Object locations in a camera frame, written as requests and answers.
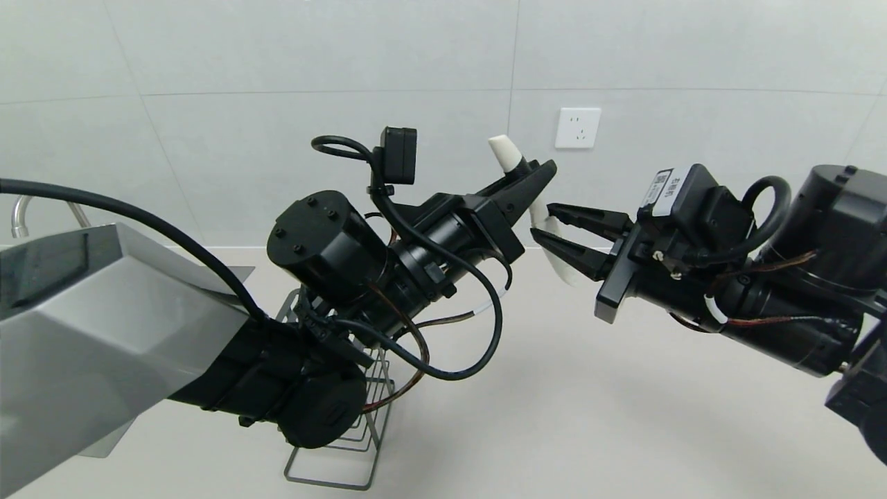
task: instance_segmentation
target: label sticker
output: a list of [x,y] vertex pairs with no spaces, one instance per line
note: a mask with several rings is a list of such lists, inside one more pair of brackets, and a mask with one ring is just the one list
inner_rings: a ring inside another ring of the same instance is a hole
[[659,200],[659,194],[662,193],[665,184],[668,183],[668,178],[673,170],[673,168],[669,168],[656,173],[653,183],[650,184],[650,188],[647,190],[647,195],[644,196],[644,201],[640,204],[641,208],[647,207]]
[[668,217],[671,214],[671,208],[674,206],[674,201],[677,199],[681,187],[684,186],[684,182],[687,180],[690,168],[692,167],[671,169],[671,174],[665,180],[658,199],[656,199],[656,204],[653,207],[654,217]]

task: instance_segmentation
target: grey wall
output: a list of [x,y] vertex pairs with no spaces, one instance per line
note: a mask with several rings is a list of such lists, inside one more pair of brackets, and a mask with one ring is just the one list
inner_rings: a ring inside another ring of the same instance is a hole
[[[556,151],[576,106],[603,109],[595,148]],[[263,245],[320,189],[368,209],[365,167],[309,140],[372,146],[386,124],[420,134],[401,202],[493,180],[485,140],[506,131],[560,165],[546,199],[615,210],[688,162],[737,191],[823,162],[887,173],[887,3],[0,1],[0,175],[120,197],[210,246]],[[29,221],[74,223],[56,202]]]

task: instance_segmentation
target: floor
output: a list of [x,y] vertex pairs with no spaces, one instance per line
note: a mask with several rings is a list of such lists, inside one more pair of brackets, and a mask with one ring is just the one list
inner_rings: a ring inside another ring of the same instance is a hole
[[[216,249],[255,266],[247,286],[271,313],[294,286],[260,249]],[[483,270],[504,279],[495,265]],[[467,381],[423,380],[392,409],[365,497],[887,497],[887,473],[855,428],[822,406],[814,379],[723,337],[681,329],[637,300],[616,325],[593,317],[594,286],[572,289],[531,249],[503,299],[496,357]],[[468,279],[423,317],[483,301]],[[492,315],[430,329],[433,364],[473,363]],[[392,361],[403,382],[410,370]],[[290,448],[269,425],[162,402],[106,459],[76,457],[15,499],[83,496],[354,497],[287,482]]]

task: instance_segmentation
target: electrical socket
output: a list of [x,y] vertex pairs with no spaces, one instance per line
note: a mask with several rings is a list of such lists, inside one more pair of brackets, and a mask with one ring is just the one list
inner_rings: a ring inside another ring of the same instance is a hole
[[562,107],[554,147],[591,149],[600,124],[599,107]]

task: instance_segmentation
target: wire stand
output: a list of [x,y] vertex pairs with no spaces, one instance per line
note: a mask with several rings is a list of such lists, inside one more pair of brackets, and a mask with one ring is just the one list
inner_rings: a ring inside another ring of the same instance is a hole
[[[298,295],[299,290],[294,289],[287,296],[278,312],[278,321],[295,319],[292,310]],[[380,349],[368,353],[375,358],[373,365],[364,370],[366,403],[370,404],[392,395],[395,391],[395,382],[389,373],[390,361],[385,359],[385,351]],[[379,453],[388,427],[391,405],[359,416],[347,432],[326,447],[294,448],[284,467],[284,478],[295,483],[321,487],[369,490],[379,464]],[[349,481],[341,479],[342,474],[350,476],[363,474],[366,478]]]

